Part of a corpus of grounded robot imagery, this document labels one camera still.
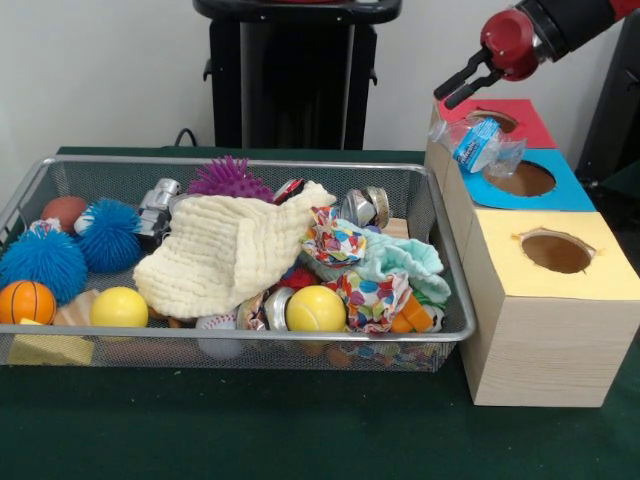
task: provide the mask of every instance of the crushed plastic bottle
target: crushed plastic bottle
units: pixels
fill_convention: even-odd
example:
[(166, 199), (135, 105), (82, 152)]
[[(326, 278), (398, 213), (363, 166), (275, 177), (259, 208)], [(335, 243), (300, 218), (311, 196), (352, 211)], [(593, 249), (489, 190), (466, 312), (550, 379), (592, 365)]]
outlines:
[(493, 118), (440, 121), (429, 138), (443, 145), (467, 173), (482, 170), (495, 177), (509, 177), (524, 157), (526, 140), (510, 141)]

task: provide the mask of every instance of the white cloth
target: white cloth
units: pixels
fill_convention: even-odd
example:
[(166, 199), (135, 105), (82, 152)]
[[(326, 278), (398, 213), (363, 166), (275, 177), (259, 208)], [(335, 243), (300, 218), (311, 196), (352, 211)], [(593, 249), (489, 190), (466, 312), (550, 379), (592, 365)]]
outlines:
[(134, 270), (138, 291), (166, 316), (228, 312), (280, 280), (313, 224), (311, 207), (335, 201), (313, 182), (280, 206), (221, 196), (183, 200), (171, 235)]

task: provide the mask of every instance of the yellow tennis ball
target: yellow tennis ball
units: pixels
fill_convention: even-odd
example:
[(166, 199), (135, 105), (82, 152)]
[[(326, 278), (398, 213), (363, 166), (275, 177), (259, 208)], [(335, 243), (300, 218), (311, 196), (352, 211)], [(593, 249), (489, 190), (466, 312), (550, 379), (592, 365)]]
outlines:
[(90, 313), (94, 327), (147, 326), (149, 307), (142, 295), (126, 287), (109, 288), (98, 295)]
[(287, 305), (287, 326), (299, 332), (342, 332), (347, 312), (340, 296), (323, 286), (306, 287)]

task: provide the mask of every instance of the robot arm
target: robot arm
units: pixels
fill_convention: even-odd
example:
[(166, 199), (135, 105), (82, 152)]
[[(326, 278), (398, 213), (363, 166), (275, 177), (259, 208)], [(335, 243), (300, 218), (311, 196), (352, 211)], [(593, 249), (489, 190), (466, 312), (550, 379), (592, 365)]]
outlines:
[[(467, 66), (434, 92), (455, 108), (482, 87), (500, 79), (529, 78), (547, 60), (557, 62), (640, 8), (640, 0), (522, 0), (489, 19), (481, 33), (481, 50)], [(480, 64), (489, 75), (467, 80)]]

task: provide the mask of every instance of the yellow box lid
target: yellow box lid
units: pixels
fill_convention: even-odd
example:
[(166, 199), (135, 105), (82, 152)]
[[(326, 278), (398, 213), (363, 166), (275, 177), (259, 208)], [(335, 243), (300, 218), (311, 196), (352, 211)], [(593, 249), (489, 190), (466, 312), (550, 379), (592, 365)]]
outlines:
[(640, 300), (640, 278), (599, 213), (477, 210), (477, 215), (506, 295)]

